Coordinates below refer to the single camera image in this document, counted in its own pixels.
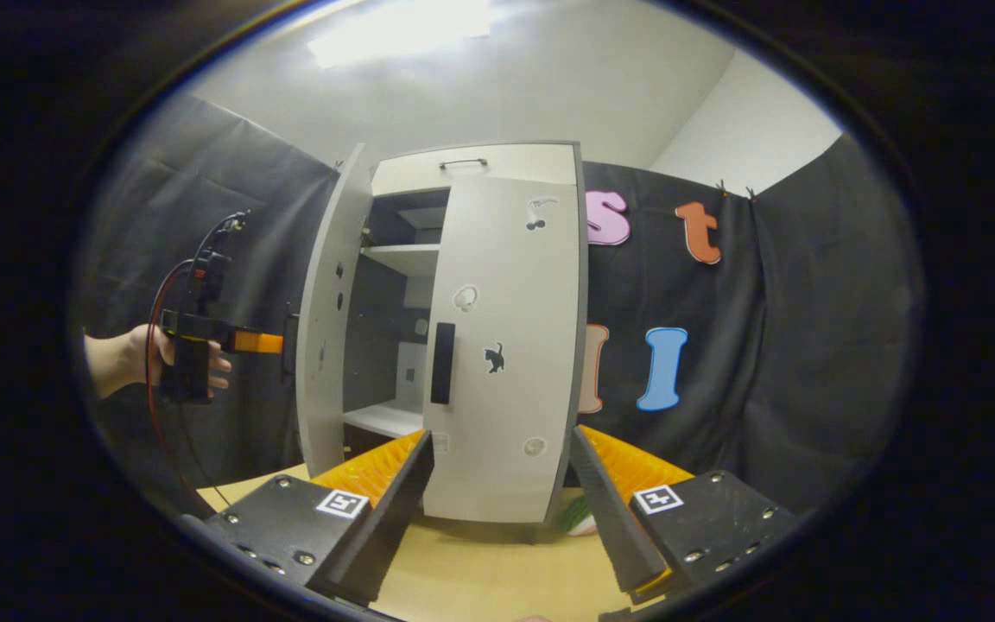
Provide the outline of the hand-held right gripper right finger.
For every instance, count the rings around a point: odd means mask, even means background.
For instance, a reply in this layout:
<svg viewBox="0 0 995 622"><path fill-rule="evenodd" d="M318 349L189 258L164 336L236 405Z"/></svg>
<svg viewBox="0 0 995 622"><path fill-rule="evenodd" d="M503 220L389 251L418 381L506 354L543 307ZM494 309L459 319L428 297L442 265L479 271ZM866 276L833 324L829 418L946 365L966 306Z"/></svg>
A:
<svg viewBox="0 0 995 622"><path fill-rule="evenodd" d="M620 590L678 600L738 574L801 522L733 473L694 475L578 425L570 464Z"/></svg>

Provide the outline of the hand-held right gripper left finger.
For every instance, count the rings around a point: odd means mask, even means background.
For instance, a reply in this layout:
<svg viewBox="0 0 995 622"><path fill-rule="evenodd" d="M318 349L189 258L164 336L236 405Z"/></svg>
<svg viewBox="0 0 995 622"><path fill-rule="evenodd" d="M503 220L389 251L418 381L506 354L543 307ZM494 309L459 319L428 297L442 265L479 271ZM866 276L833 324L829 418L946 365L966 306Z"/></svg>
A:
<svg viewBox="0 0 995 622"><path fill-rule="evenodd" d="M249 574L289 592L376 601L434 469L429 430L312 479L276 475L206 519L182 522Z"/></svg>

